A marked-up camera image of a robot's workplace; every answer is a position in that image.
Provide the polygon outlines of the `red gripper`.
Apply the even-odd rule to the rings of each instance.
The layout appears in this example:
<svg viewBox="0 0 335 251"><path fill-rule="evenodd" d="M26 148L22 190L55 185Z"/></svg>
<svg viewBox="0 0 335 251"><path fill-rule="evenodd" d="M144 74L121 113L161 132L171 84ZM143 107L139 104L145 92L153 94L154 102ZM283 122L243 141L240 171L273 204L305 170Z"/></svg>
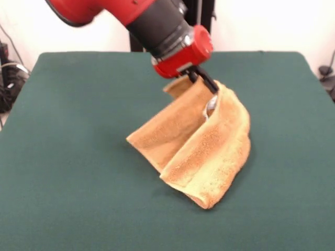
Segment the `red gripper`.
<svg viewBox="0 0 335 251"><path fill-rule="evenodd" d="M181 39L181 43L171 52L161 58L151 58L155 71L164 78L174 78L187 70L189 80L195 83L200 76L205 86L212 94L219 91L218 85L212 77L199 65L207 61L214 50L210 33L202 25L193 26Z"/></svg>

